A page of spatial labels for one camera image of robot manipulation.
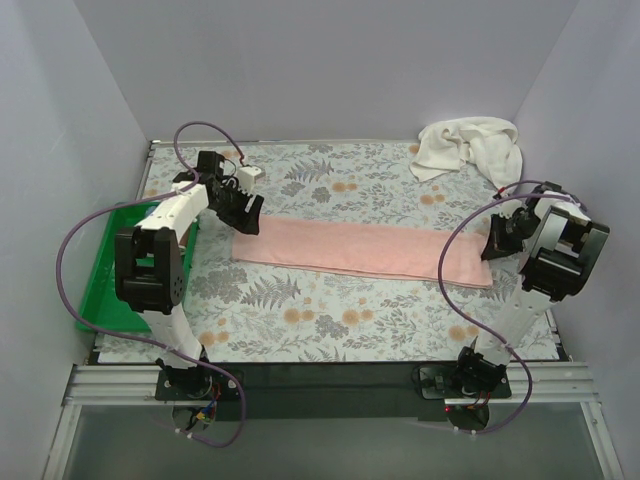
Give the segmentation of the pink towel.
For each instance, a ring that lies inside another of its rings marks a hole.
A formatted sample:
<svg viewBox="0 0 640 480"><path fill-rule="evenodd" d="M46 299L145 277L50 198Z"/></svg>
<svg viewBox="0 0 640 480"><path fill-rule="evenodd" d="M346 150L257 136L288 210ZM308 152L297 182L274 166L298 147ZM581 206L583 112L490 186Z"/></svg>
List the pink towel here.
<svg viewBox="0 0 640 480"><path fill-rule="evenodd" d="M493 284L489 263L481 259L483 236L451 234L399 226L322 222L264 216L258 235L236 233L235 261L368 278L436 281L469 288Z"/></svg>

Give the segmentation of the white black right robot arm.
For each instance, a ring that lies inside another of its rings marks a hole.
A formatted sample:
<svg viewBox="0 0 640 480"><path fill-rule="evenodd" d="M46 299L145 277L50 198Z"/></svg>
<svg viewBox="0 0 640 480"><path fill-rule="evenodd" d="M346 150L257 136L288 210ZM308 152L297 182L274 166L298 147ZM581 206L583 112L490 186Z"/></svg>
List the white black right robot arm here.
<svg viewBox="0 0 640 480"><path fill-rule="evenodd" d="M493 214L481 259L519 254L519 279L497 320L461 350L451 386L471 396L505 383L511 351L547 310L584 288L609 234L577 197L548 181L536 182L519 206Z"/></svg>

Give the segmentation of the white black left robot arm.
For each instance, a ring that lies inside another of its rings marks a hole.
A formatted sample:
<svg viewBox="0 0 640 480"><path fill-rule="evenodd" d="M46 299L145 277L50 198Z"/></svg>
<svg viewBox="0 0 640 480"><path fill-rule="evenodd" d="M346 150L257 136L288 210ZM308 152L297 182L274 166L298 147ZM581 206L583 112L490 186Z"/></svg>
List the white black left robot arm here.
<svg viewBox="0 0 640 480"><path fill-rule="evenodd" d="M169 385L190 398L210 392L213 372L185 359L203 363L207 355L183 308L187 276L179 242L206 209L237 232L257 235L264 202L252 193L264 175L262 169L242 166L226 174L224 163L225 157L217 152L199 152L195 169L174 178L176 194L135 226L120 229L114 240L116 296L141 316L152 338L163 345L158 365Z"/></svg>

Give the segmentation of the white crumpled towel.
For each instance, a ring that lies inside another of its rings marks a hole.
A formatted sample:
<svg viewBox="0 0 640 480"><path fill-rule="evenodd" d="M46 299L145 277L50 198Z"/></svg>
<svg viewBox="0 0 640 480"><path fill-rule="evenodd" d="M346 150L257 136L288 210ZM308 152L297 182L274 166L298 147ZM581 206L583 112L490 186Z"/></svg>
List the white crumpled towel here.
<svg viewBox="0 0 640 480"><path fill-rule="evenodd" d="M426 182L458 172L466 164L500 189L522 178L519 131L496 117L464 117L426 126L418 135L418 151L409 165L416 180Z"/></svg>

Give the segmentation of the green plastic tray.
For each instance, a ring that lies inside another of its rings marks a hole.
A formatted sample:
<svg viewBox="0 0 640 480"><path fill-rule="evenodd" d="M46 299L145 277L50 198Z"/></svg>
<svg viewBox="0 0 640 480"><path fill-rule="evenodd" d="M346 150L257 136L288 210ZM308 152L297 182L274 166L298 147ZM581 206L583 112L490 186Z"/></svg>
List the green plastic tray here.
<svg viewBox="0 0 640 480"><path fill-rule="evenodd" d="M117 209L110 213L98 253L79 307L79 314L101 328L122 333L149 333L150 328L137 312L120 301L115 293L114 238L124 227L133 227L143 218L150 206L157 202L145 202L136 206Z"/></svg>

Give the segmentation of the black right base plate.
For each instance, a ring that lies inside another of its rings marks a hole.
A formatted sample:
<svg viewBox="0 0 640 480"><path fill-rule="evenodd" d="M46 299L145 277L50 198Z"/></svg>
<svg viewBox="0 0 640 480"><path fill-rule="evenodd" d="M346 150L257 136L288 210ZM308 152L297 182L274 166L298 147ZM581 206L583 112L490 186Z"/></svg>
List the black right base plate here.
<svg viewBox="0 0 640 480"><path fill-rule="evenodd" d="M426 400L477 399L486 395L491 399L506 399L512 395L506 376L500 380L489 380L481 374L464 372L453 363L418 365L411 372L411 381Z"/></svg>

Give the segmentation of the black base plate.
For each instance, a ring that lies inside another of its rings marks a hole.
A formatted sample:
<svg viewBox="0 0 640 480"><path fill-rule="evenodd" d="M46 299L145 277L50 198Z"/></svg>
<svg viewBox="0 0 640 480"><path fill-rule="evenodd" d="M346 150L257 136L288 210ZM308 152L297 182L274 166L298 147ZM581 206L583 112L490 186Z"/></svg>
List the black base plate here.
<svg viewBox="0 0 640 480"><path fill-rule="evenodd" d="M237 383L219 373L212 374L212 380L199 393L186 393L169 382L167 375L160 371L156 382L154 399L158 401L205 401L216 398L221 401L239 401Z"/></svg>
<svg viewBox="0 0 640 480"><path fill-rule="evenodd" d="M411 381L426 400L477 399L486 395L491 399L506 399L512 395L506 376L500 380L489 380L481 374L464 372L453 363L418 365L411 372Z"/></svg>

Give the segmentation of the aluminium frame rail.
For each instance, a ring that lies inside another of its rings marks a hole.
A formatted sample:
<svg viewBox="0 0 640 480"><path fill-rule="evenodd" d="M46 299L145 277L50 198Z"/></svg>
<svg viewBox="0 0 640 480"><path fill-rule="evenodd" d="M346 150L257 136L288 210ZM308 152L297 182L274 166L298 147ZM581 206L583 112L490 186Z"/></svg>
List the aluminium frame rail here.
<svg viewBox="0 0 640 480"><path fill-rule="evenodd" d="M412 362L382 363L239 363L229 364L247 394L313 393L363 394L410 393L424 399L411 381ZM512 395L491 399L497 403L518 403L528 389L532 403L595 402L599 394L591 372L584 363L533 362L525 371L518 365L507 368ZM156 365L96 365L72 370L64 402L69 405L134 405L150 402L195 403L198 401L158 401L154 399L160 372ZM460 398L443 399L450 404Z"/></svg>

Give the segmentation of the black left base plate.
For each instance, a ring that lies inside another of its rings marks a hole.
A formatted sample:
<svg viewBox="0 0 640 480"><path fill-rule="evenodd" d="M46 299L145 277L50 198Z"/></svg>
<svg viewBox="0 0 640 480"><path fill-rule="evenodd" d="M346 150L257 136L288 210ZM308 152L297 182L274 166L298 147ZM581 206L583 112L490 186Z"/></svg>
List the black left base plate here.
<svg viewBox="0 0 640 480"><path fill-rule="evenodd" d="M158 401L205 401L216 398L221 401L239 401L237 383L219 373L212 374L212 380L199 393L186 393L169 382L167 375L160 371L156 382L154 399Z"/></svg>

